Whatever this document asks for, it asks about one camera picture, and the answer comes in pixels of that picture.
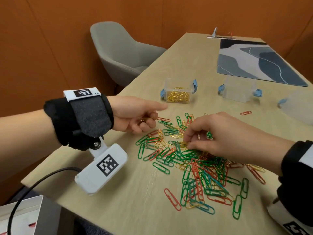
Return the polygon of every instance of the open white box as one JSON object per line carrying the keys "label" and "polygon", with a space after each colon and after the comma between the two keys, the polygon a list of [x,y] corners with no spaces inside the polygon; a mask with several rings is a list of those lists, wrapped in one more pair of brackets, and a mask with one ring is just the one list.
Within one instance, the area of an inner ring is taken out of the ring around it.
{"label": "open white box", "polygon": [[[15,203],[0,207],[0,235],[7,234],[7,223]],[[23,200],[15,212],[12,235],[57,235],[61,206],[44,196]]]}

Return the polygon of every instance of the plastic container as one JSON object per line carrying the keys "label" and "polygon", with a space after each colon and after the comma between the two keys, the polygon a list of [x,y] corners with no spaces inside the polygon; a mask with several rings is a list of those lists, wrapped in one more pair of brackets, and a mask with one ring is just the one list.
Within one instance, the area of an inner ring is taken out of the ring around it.
{"label": "plastic container", "polygon": [[193,80],[167,78],[165,81],[164,99],[168,103],[189,104],[193,92]]}
{"label": "plastic container", "polygon": [[221,94],[223,98],[246,103],[255,91],[256,82],[254,79],[228,76]]}
{"label": "plastic container", "polygon": [[281,111],[308,125],[313,125],[313,91],[297,90],[279,102]]}

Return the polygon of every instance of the gray chair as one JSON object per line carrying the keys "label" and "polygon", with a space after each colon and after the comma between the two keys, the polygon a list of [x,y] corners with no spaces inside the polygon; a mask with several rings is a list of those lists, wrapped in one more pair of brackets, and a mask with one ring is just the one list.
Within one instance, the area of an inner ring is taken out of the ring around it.
{"label": "gray chair", "polygon": [[166,51],[135,41],[122,25],[112,21],[93,24],[90,33],[104,68],[123,87]]}

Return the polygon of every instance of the hand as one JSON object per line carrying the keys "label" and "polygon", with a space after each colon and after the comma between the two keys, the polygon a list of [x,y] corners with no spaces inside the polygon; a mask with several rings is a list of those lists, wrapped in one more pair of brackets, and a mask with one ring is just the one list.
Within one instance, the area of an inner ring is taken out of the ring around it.
{"label": "hand", "polygon": [[147,132],[156,126],[157,110],[167,109],[167,104],[134,96],[108,96],[113,110],[113,130],[130,131],[135,134]]}
{"label": "hand", "polygon": [[[206,139],[208,131],[212,133],[213,140]],[[183,140],[190,142],[188,149],[206,151],[239,163],[255,164],[277,175],[281,175],[284,155],[295,143],[268,134],[225,112],[195,119],[188,126]]]}

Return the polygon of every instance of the wooden table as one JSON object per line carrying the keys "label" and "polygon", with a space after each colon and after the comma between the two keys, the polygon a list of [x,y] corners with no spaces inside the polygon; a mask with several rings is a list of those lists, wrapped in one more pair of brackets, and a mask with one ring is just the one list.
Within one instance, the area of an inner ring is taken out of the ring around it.
{"label": "wooden table", "polygon": [[[254,38],[239,39],[262,41]],[[185,34],[120,95],[160,101],[160,90],[164,88],[166,78],[197,79],[198,91],[193,95],[193,101],[190,104],[171,103],[167,110],[160,113],[160,117],[175,121],[177,115],[184,118],[186,112],[199,117],[204,113],[225,111],[268,133],[294,141],[312,140],[313,127],[285,115],[277,108],[277,102],[299,89],[297,86],[257,81],[257,88],[263,90],[264,96],[259,101],[248,103],[218,96],[217,88],[226,78],[226,75],[216,72],[219,43],[219,39],[208,39],[206,34]],[[305,81],[312,88],[312,84],[306,79]],[[252,114],[240,115],[248,110]],[[161,124],[157,124],[157,127],[164,128]],[[104,136],[108,146],[113,143],[122,146],[129,155],[129,161],[97,194],[85,194],[74,182],[76,173],[72,171],[48,178],[35,190],[115,235],[286,234],[266,209],[276,198],[279,182],[275,174],[269,171],[262,174],[266,180],[266,185],[262,185],[247,168],[229,171],[232,177],[239,180],[246,177],[250,181],[248,198],[243,201],[238,221],[232,217],[232,206],[209,200],[207,203],[214,207],[215,215],[195,208],[183,208],[178,212],[167,199],[164,189],[169,188],[179,200],[182,171],[174,167],[170,169],[170,175],[166,175],[153,167],[152,162],[139,160],[139,146],[135,142],[141,137],[142,135],[115,131]],[[31,186],[46,174],[63,167],[76,166],[83,169],[92,160],[88,152],[61,147],[23,179],[22,183]],[[226,188],[234,196],[240,192],[239,186],[227,185]]]}

